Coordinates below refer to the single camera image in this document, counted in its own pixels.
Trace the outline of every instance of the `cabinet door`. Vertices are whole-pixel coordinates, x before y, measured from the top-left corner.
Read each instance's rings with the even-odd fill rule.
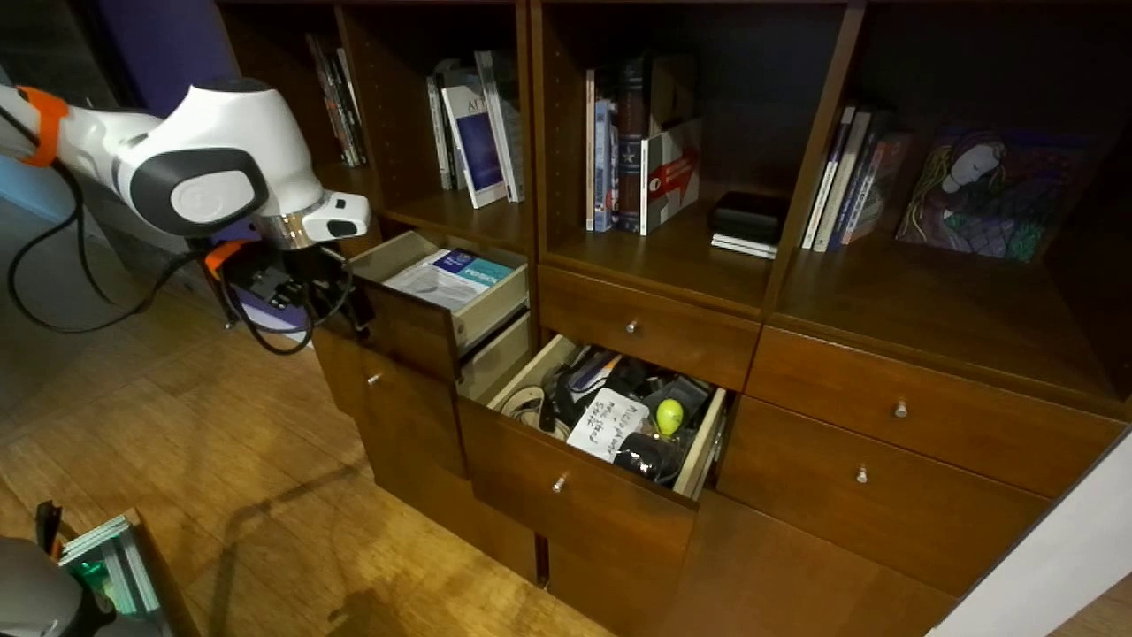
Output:
[[[718,487],[944,592],[970,592],[1041,520],[1044,499],[760,400]]]
[[[451,384],[377,350],[364,350],[364,419],[356,428],[377,481],[421,470],[462,475]]]
[[[375,481],[490,558],[537,575],[535,534],[474,499],[462,478],[451,390],[368,350],[368,393],[356,433]]]
[[[1120,436],[1118,419],[787,328],[764,332],[746,393],[1048,499]]]
[[[665,573],[636,571],[594,557],[590,545],[552,542],[546,587],[612,634],[633,637],[654,634],[665,604],[680,601],[680,567],[681,561],[672,561]]]
[[[356,421],[364,410],[362,343],[332,328],[316,328],[316,354],[317,354],[322,380],[328,384],[332,403]]]
[[[944,592],[708,492],[657,634],[911,637],[950,604]]]

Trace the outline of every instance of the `black cable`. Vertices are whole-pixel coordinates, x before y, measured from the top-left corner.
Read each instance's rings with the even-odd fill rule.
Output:
[[[0,108],[0,115],[3,115],[17,134],[23,134],[23,137],[35,146],[35,134],[32,134],[27,128],[21,128],[7,108]],[[91,277],[91,268],[88,268],[85,222],[80,222],[80,217],[85,217],[80,183],[78,183],[78,178],[73,178],[60,160],[52,160],[49,165],[52,165],[52,170],[65,178],[65,183],[69,187],[73,206],[69,206],[69,213],[66,213],[65,222],[41,231],[41,232],[32,238],[23,249],[17,249],[17,256],[9,258],[3,284],[7,284],[7,292],[9,292],[14,308],[17,308],[27,322],[35,322],[35,324],[41,324],[41,328],[49,328],[49,332],[98,332],[98,328],[108,328],[108,324],[115,324],[115,322],[144,311],[144,308],[155,302],[155,292],[171,284],[171,277],[174,277],[182,261],[193,258],[193,251],[175,256],[175,258],[155,277],[155,284],[152,284],[152,291],[149,291],[144,298],[139,298],[127,311],[119,311],[119,314],[106,318],[106,322],[96,322],[96,324],[52,324],[52,322],[39,318],[39,314],[23,305],[23,298],[21,298],[21,291],[17,291],[21,261],[27,258],[32,249],[39,249],[39,243],[49,242],[52,232],[66,231],[69,222],[78,222],[78,258],[80,258],[80,273],[85,273],[85,281],[91,284],[91,291],[96,291],[103,302],[108,302],[106,291],[96,284],[96,277]]]
[[[32,134],[23,123],[17,123],[7,108],[0,108],[0,115],[3,115],[23,140],[35,146],[35,134]],[[66,191],[69,191],[69,222],[78,222],[78,225],[73,225],[73,231],[78,231],[78,232],[73,232],[78,268],[80,268],[85,284],[98,292],[98,302],[108,305],[108,292],[106,292],[103,284],[96,281],[96,268],[91,268],[91,258],[88,258],[88,243],[85,243],[85,193],[80,193],[80,183],[78,183],[78,178],[73,178],[60,160],[52,160],[49,165],[65,178],[65,183],[66,183]]]
[[[316,324],[322,324],[324,318],[332,318],[337,311],[342,311],[345,302],[350,302],[350,292],[352,292],[352,266],[350,266],[350,258],[337,258],[337,261],[345,268],[345,281],[338,284],[337,302],[332,302],[322,314],[317,314],[317,308],[316,308],[316,284],[310,284],[310,281],[300,284],[300,311],[305,311],[305,318],[309,318],[305,328],[257,324],[257,322],[250,322],[250,314],[247,314],[247,308],[245,308],[245,302],[239,302],[239,292],[237,292],[232,284],[220,281],[220,291],[224,291],[224,302],[237,311],[237,318],[247,322],[247,332],[250,332],[269,354],[291,357],[291,354],[300,354],[300,350],[316,338]],[[277,343],[264,338],[264,332],[300,332],[300,338],[297,338],[293,347],[277,347]]]

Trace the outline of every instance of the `black object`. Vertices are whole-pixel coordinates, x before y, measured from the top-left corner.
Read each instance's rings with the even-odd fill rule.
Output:
[[[651,433],[629,433],[612,463],[642,475],[651,483],[672,487],[686,456],[686,439],[654,439]]]
[[[712,232],[779,243],[784,222],[784,197],[728,191],[712,209]]]
[[[35,545],[39,545],[39,553],[52,557],[60,528],[65,528],[65,508],[58,504],[41,499],[35,506]]]

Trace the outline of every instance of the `open drawer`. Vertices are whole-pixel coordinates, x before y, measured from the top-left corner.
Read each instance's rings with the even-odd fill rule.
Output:
[[[451,286],[409,277],[425,273],[421,266],[441,258],[441,251],[486,258],[490,268],[474,268],[474,286],[486,291],[458,286],[458,298],[451,298]],[[458,360],[529,305],[527,261],[521,256],[467,249],[458,242],[441,243],[417,231],[352,256],[352,277],[368,284],[364,291],[375,305],[375,347],[438,380],[455,380]]]
[[[522,403],[517,400],[521,393],[537,390],[576,354],[576,343],[554,336],[490,400],[458,400],[474,492],[548,542],[667,573],[681,558],[693,504],[721,439],[725,390],[712,390],[674,483],[657,487],[626,468],[566,446],[560,436],[540,433],[535,419],[502,415],[517,410]]]

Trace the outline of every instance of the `wooden drawer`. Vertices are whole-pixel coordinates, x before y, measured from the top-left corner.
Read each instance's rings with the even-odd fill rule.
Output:
[[[364,419],[356,433],[377,481],[384,470],[415,468],[462,475],[451,390],[377,350],[364,350]]]
[[[746,393],[1055,499],[1120,433],[1113,419],[784,328],[764,328]]]
[[[364,291],[375,305],[375,347],[427,376],[455,380],[458,357],[529,305],[529,286],[522,258],[482,249],[470,251],[510,266],[510,277],[458,311],[381,286],[388,277],[438,249],[438,242],[405,231],[371,251],[362,251],[352,258],[352,277],[368,284]]]
[[[548,545],[548,580],[546,587],[585,614],[596,620],[618,637],[657,634],[657,620],[667,601],[680,604],[680,567],[672,573],[651,573],[636,567],[618,567],[594,558],[590,545]]]
[[[362,419],[364,407],[364,347],[337,328],[316,328],[316,354],[332,403]]]
[[[594,558],[667,571],[681,557],[693,524],[691,499],[700,496],[721,436],[725,393],[712,396],[674,492],[601,463],[535,426],[500,415],[506,396],[537,384],[546,371],[568,360],[576,343],[554,336],[487,407],[458,400],[467,470],[478,496],[537,534],[585,545]]]
[[[700,499],[667,598],[651,637],[923,637],[954,604],[944,592],[718,492]]]
[[[455,393],[467,400],[486,403],[517,376],[521,364],[527,364],[535,354],[535,328],[529,314],[522,311],[513,318],[490,343],[486,343],[478,354],[470,354],[458,364]]]
[[[741,390],[756,322],[566,268],[537,268],[540,322],[585,343]]]
[[[718,487],[954,594],[1048,508],[1009,483],[748,396],[739,400]]]

